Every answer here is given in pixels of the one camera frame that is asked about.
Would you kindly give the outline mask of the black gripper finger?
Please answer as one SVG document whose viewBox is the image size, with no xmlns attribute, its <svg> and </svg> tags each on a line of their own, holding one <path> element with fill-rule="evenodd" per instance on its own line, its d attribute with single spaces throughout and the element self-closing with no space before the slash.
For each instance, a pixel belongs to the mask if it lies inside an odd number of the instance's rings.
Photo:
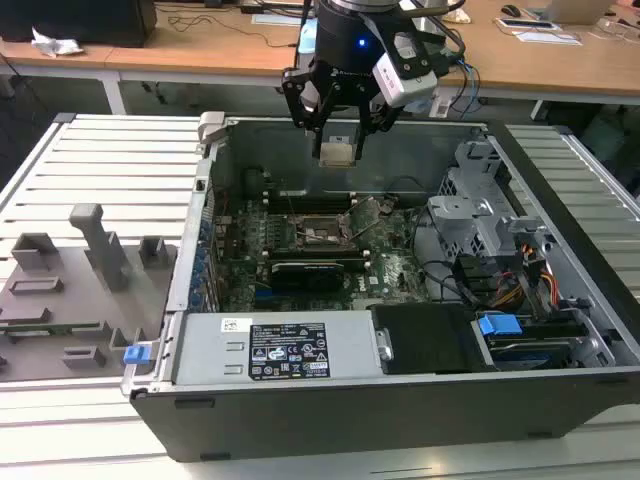
<svg viewBox="0 0 640 480">
<path fill-rule="evenodd" d="M 388 132 L 394 125 L 401 113 L 400 107 L 391 107 L 382 99 L 382 104 L 372 108 L 375 98 L 380 94 L 378 87 L 373 88 L 376 83 L 359 83 L 354 92 L 356 99 L 354 105 L 358 107 L 359 123 L 356 129 L 356 143 L 354 160 L 362 158 L 366 138 L 378 131 Z"/>
<path fill-rule="evenodd" d="M 282 77 L 282 89 L 291 119 L 298 128 L 314 134 L 312 157 L 319 159 L 323 129 L 338 99 L 338 82 L 324 61 L 312 61 L 306 72 L 287 69 Z"/>
</svg>

